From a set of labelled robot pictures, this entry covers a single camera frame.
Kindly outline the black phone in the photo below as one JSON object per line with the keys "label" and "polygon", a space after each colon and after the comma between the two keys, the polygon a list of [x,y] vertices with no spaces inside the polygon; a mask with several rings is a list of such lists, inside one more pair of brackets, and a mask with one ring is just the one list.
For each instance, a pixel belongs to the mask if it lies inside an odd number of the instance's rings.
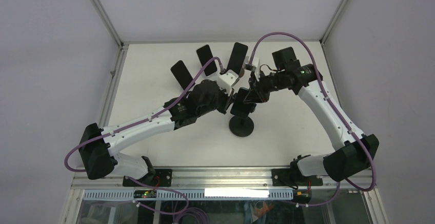
{"label": "black phone", "polygon": [[243,62],[247,55],[248,46],[241,43],[234,43],[230,58],[227,64],[227,71],[231,70],[236,74],[240,74]]}
{"label": "black phone", "polygon": [[[202,66],[204,66],[211,58],[213,58],[212,51],[209,45],[204,45],[196,50],[196,54]],[[217,66],[215,62],[211,62],[204,70],[206,77],[211,76],[217,71]]]}
{"label": "black phone", "polygon": [[177,61],[170,68],[170,71],[183,90],[185,90],[193,81],[192,75],[182,60]]}
{"label": "black phone", "polygon": [[234,101],[230,110],[230,114],[239,118],[246,119],[250,113],[253,113],[256,108],[256,103],[244,103],[249,90],[240,87],[237,93],[234,95]]}

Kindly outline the black tall clamp stand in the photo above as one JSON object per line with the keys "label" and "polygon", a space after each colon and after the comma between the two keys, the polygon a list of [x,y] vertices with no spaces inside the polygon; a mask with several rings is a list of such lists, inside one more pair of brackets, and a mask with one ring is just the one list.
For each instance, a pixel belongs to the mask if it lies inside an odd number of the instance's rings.
{"label": "black tall clamp stand", "polygon": [[254,131],[255,125],[251,117],[233,116],[229,121],[230,132],[237,137],[247,137]]}

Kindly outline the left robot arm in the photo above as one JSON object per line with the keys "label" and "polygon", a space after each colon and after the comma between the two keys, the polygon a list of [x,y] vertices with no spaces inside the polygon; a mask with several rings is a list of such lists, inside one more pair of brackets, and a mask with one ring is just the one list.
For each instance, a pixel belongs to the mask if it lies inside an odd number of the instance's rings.
{"label": "left robot arm", "polygon": [[225,114],[231,104],[234,88],[217,81],[203,80],[181,98],[164,103],[149,116],[121,125],[99,128],[88,125],[80,141],[79,154],[90,180],[109,174],[134,178],[141,186],[154,181],[148,157],[135,158],[121,151],[137,142],[165,132],[194,124],[209,112]]}

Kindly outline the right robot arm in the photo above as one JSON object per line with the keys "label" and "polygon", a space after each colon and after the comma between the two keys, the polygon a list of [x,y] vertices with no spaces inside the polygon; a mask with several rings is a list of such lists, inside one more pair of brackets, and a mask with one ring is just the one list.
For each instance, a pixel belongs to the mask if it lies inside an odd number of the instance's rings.
{"label": "right robot arm", "polygon": [[370,167],[379,147],[378,138],[358,128],[329,94],[321,74],[313,64],[302,66],[294,49],[288,47],[272,54],[276,70],[265,75],[258,57],[247,56],[243,68],[251,71],[249,92],[244,102],[265,103],[270,93],[288,89],[314,113],[326,131],[334,152],[317,156],[300,156],[291,163],[290,181],[301,186],[310,176],[327,175],[343,181]]}

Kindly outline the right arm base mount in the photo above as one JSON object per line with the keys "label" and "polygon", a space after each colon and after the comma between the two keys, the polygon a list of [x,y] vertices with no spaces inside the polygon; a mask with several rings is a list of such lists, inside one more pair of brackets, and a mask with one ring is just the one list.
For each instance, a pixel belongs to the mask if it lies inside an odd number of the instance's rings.
{"label": "right arm base mount", "polygon": [[321,178],[317,178],[316,176],[303,176],[291,168],[272,169],[271,179],[274,187],[313,187],[323,185],[323,180]]}

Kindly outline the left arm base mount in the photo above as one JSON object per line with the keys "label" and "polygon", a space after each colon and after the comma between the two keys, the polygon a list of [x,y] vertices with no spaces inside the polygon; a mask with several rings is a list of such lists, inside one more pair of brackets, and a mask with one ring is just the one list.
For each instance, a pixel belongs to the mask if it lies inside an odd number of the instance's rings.
{"label": "left arm base mount", "polygon": [[[140,178],[137,179],[138,182],[152,186],[152,187],[170,187],[172,185],[172,169],[155,169],[155,173],[150,175],[149,173]],[[140,185],[137,184],[135,181],[130,179],[129,177],[125,176],[123,178],[122,182],[123,187],[139,187]]]}

